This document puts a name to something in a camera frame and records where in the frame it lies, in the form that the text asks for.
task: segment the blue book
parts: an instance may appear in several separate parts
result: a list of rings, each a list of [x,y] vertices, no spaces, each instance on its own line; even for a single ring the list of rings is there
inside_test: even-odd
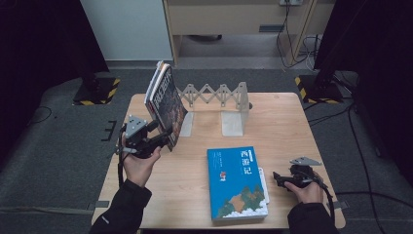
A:
[[[211,148],[206,156],[212,220],[268,214],[253,146]]]

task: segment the book title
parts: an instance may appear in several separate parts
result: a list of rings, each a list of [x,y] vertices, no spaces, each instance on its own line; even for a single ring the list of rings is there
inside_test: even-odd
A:
[[[251,171],[251,166],[249,165],[249,163],[254,161],[251,150],[241,151],[241,160],[243,164],[244,174],[251,175],[252,171]]]
[[[154,97],[154,103],[157,109],[159,109],[161,101],[164,98],[165,91],[167,90],[169,82],[170,82],[170,78],[171,78],[170,70],[167,70],[167,73],[165,74],[164,79],[162,80],[162,83],[159,87],[159,90]]]

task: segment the gray floor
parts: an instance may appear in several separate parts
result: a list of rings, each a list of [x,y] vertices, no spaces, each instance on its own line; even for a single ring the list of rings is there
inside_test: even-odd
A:
[[[313,74],[312,59],[292,68],[282,65],[275,35],[226,36],[221,40],[185,37],[174,77],[178,86],[246,81],[250,92],[293,92],[293,78]],[[33,122],[21,136],[12,160],[0,174],[0,207],[73,209],[76,214],[18,211],[0,214],[0,233],[86,233],[113,152],[115,136],[109,141],[106,129],[116,121],[119,131],[133,94],[145,91],[156,62],[147,65],[111,66],[121,78],[120,87],[108,105],[71,105],[80,79],[45,92]],[[344,72],[355,82],[357,75]],[[349,97],[344,89],[342,94]],[[309,120],[338,113],[352,103],[303,103]],[[413,188],[400,176],[391,159],[378,158],[359,116],[350,112],[372,190],[413,204]],[[336,192],[368,191],[361,156],[352,134],[347,112],[316,124],[313,135]],[[350,205],[345,209],[346,227],[340,233],[380,233],[368,195],[339,195]],[[383,196],[374,196],[380,225],[386,233],[411,233],[413,209]]]

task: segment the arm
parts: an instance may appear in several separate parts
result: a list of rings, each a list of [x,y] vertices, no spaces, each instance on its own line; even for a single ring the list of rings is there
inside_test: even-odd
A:
[[[290,182],[284,185],[297,196],[299,202],[288,214],[291,234],[339,233],[322,204],[323,191],[318,184],[312,182],[305,188]]]
[[[110,208],[94,223],[90,233],[135,233],[142,222],[143,209],[151,198],[145,184],[155,162],[161,157],[161,147],[148,159],[124,156],[127,180],[116,192]]]
[[[151,195],[147,188],[127,179],[115,194],[109,210],[97,218],[90,233],[135,233]]]
[[[322,203],[300,203],[288,214],[291,234],[338,234]]]

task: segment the hardcover book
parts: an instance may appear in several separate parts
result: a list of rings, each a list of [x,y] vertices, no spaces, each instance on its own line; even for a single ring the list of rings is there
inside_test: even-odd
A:
[[[253,146],[206,151],[212,220],[268,215]]]
[[[171,130],[169,150],[178,141],[183,120],[188,111],[182,103],[172,77],[169,64],[159,61],[154,76],[146,92],[144,104],[153,120],[158,120],[160,133]]]

